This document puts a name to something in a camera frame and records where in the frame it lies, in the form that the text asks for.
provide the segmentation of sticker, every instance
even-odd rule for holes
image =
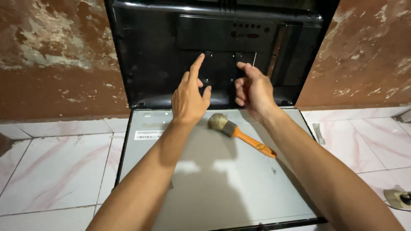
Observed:
[[[164,130],[157,131],[136,131],[134,140],[158,140]]]

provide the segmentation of paint brush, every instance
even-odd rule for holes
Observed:
[[[208,128],[219,131],[231,138],[238,137],[268,157],[277,157],[277,153],[275,153],[275,151],[271,148],[242,133],[238,128],[238,125],[229,121],[227,116],[224,114],[215,113],[212,115],[208,120]]]

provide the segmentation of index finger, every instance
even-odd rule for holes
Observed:
[[[198,78],[198,76],[199,76],[199,69],[200,69],[200,67],[201,67],[201,64],[203,63],[203,61],[204,61],[204,57],[205,57],[205,55],[204,54],[200,54],[199,56],[198,56],[198,58],[196,59],[196,61],[194,61],[194,63],[193,63],[193,65],[191,65],[191,67],[190,67],[190,75],[189,75],[189,77],[188,77],[188,81],[195,81],[195,82],[197,82],[197,78]]]

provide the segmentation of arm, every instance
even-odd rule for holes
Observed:
[[[151,230],[188,135],[210,105],[211,87],[200,95],[201,54],[171,101],[173,120],[162,136],[113,190],[87,230]]]
[[[268,131],[317,208],[337,230],[404,230],[387,205],[344,163],[280,109],[270,80],[250,64],[236,81],[240,106]]]

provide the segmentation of brush bristles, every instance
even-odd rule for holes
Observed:
[[[208,120],[208,128],[221,131],[223,127],[226,125],[227,121],[228,118],[226,115],[222,113],[215,113]]]

